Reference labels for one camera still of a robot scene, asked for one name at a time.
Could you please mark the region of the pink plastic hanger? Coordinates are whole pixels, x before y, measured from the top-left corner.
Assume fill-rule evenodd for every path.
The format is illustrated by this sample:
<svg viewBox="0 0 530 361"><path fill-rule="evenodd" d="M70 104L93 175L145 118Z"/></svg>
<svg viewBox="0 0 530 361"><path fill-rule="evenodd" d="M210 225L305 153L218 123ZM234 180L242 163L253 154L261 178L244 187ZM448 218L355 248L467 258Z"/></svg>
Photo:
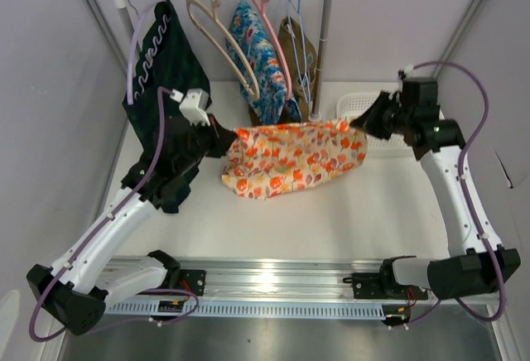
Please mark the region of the pink plastic hanger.
<svg viewBox="0 0 530 361"><path fill-rule="evenodd" d="M288 64L287 64L285 55L283 53L283 49L277 38L277 34L267 15L267 4L270 2L270 0L260 0L260 2L258 2L257 0L249 0L249 1L254 5L255 9L258 12L258 15L262 19L263 25L267 29L268 35L271 37L272 45L276 52L279 65L285 77L286 89L287 89L286 100L290 100L292 98L292 81L291 81Z"/></svg>

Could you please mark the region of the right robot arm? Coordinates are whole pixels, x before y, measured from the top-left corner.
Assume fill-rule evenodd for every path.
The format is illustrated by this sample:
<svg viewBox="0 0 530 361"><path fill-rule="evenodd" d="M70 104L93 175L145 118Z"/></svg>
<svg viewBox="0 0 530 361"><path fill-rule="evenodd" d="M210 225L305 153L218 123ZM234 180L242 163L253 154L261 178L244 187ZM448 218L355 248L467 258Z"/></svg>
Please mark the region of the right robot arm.
<svg viewBox="0 0 530 361"><path fill-rule="evenodd" d="M506 281L521 265L518 250L508 249L489 222L467 160L467 142L454 119L441 118L434 98L402 104L398 93L382 91L351 124L388 140L399 134L413 150L434 190L446 229L448 257L395 257L378 277L378 288L397 297L407 286L428 289L440 300L498 293L505 301Z"/></svg>

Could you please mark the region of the blue floral skirt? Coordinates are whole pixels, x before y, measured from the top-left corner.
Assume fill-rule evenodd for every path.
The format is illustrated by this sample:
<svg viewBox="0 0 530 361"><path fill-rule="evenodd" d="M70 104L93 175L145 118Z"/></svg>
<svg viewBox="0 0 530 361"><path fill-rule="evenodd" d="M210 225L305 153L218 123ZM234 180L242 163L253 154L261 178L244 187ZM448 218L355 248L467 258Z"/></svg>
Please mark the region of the blue floral skirt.
<svg viewBox="0 0 530 361"><path fill-rule="evenodd" d="M254 100L241 86L240 93L248 101L253 126L299 123L301 111L296 98L287 96L286 76L277 60L270 36L258 12L245 0L239 2L229 24L229 33L243 52L241 58L229 41L227 52L245 79L252 83L245 63L249 63L258 81L259 99Z"/></svg>

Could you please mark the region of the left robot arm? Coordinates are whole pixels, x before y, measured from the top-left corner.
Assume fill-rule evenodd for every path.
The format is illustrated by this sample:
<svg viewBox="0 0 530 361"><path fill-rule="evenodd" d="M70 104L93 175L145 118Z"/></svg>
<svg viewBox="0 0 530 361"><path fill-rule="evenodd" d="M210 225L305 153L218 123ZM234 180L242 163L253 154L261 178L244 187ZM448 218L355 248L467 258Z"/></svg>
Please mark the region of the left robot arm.
<svg viewBox="0 0 530 361"><path fill-rule="evenodd" d="M179 286L180 263L161 250L110 278L101 276L116 251L150 216L158 210L177 213L201 161L221 158L237 137L213 115L199 124L167 118L156 135L153 152L144 152L130 168L114 200L77 243L51 266L36 264L26 275L36 310L45 310L73 335L92 330L109 307L129 297L189 294Z"/></svg>

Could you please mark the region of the orange floral cloth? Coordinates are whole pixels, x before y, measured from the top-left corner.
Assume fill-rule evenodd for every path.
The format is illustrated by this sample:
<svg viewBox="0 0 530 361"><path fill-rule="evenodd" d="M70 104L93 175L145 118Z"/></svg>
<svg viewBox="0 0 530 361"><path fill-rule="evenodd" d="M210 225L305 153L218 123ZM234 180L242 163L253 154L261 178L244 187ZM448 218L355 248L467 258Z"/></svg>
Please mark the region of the orange floral cloth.
<svg viewBox="0 0 530 361"><path fill-rule="evenodd" d="M307 190L361 166L368 153L364 132L350 118L237 128L222 182L255 200Z"/></svg>

